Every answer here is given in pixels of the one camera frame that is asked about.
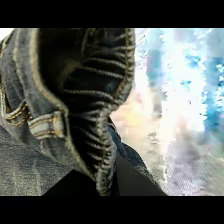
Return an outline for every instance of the jeans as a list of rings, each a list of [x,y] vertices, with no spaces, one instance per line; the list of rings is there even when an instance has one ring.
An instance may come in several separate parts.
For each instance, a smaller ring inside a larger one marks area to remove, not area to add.
[[[71,170],[110,195],[119,153],[109,115],[134,75],[133,29],[15,29],[0,43],[0,195],[43,195]]]

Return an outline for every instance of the blue denim fabric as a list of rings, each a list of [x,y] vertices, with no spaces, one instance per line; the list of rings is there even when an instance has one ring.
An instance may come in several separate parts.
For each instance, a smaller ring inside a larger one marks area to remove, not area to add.
[[[134,49],[128,28],[22,28],[0,43],[0,195],[42,195],[71,170],[110,195],[117,151],[147,175],[107,122],[130,92]]]

